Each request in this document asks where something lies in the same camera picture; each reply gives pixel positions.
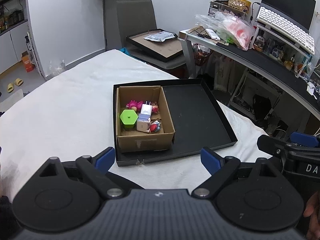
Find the black desk mat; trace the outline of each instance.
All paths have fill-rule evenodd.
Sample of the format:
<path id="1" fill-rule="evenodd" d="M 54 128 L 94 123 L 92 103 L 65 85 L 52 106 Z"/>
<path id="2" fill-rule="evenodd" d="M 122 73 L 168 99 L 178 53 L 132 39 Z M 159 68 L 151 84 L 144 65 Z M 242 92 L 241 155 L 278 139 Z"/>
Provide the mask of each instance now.
<path id="1" fill-rule="evenodd" d="M 219 43 L 217 45 L 238 55 L 239 57 L 242 57 L 246 61 L 253 63 L 258 68 L 274 76 L 276 79 L 289 86 L 310 105 L 312 105 L 318 112 L 320 112 L 320 106 L 317 104 L 315 98 L 307 92 L 306 82 L 301 78 L 296 78 L 292 72 L 288 71 L 280 63 L 271 59 L 267 55 L 256 51 L 255 49 L 243 51 L 234 45 L 229 45 L 228 47 Z"/>
<path id="2" fill-rule="evenodd" d="M 175 128 L 174 143 L 164 151 L 122 153 L 115 132 L 115 93 L 119 86 L 162 86 Z M 227 118 L 202 79 L 177 79 L 121 84 L 114 86 L 114 139 L 118 166 L 151 163 L 213 150 L 237 142 Z"/>

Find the monitor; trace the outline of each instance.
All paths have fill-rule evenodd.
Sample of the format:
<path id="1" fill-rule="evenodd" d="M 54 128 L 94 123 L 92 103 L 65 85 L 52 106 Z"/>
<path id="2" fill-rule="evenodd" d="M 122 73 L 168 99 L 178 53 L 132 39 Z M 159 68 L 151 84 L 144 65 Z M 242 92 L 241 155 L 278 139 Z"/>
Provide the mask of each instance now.
<path id="1" fill-rule="evenodd" d="M 315 0 L 262 0 L 261 2 L 282 12 L 309 30 L 316 7 Z"/>

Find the white sheet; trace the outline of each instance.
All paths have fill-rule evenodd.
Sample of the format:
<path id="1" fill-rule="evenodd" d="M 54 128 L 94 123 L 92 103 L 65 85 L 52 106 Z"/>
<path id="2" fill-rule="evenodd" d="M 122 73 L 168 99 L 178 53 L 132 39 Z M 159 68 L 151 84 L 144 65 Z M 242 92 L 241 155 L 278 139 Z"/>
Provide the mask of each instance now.
<path id="1" fill-rule="evenodd" d="M 100 54 L 44 83 L 17 102 L 0 118 L 1 181 L 3 194 L 12 201 L 19 189 L 51 156 L 72 161 L 96 155 L 114 146 L 112 122 L 113 85 L 175 77 L 112 50 Z M 217 151 L 254 162 L 270 156 L 259 151 L 257 138 L 265 132 L 220 104 L 238 142 Z M 111 172 L 144 188 L 187 188 L 209 178 L 200 156 L 139 166 L 118 167 Z"/>

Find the slipper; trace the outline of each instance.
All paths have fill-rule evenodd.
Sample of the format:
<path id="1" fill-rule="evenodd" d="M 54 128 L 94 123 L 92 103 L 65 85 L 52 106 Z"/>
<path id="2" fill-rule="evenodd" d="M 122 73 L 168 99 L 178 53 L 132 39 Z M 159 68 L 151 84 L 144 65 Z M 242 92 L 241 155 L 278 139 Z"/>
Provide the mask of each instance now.
<path id="1" fill-rule="evenodd" d="M 16 86 L 21 86 L 22 85 L 22 83 L 23 83 L 23 80 L 22 79 L 20 79 L 20 78 L 17 78 L 16 80 L 15 80 L 15 82 L 14 82 L 15 84 L 16 84 Z"/>
<path id="2" fill-rule="evenodd" d="M 14 90 L 14 86 L 12 83 L 8 85 L 8 93 L 11 93 Z"/>

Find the human hand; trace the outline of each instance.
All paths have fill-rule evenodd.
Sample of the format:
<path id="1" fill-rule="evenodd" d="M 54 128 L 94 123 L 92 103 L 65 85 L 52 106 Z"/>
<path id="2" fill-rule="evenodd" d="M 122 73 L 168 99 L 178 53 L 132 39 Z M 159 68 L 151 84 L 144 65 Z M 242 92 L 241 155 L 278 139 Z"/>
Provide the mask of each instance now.
<path id="1" fill-rule="evenodd" d="M 310 217 L 309 230 L 307 232 L 308 240 L 319 240 L 320 239 L 320 224 L 318 221 L 318 211 L 319 211 L 319 194 L 314 193 L 311 198 L 309 198 L 306 209 L 303 216 Z"/>

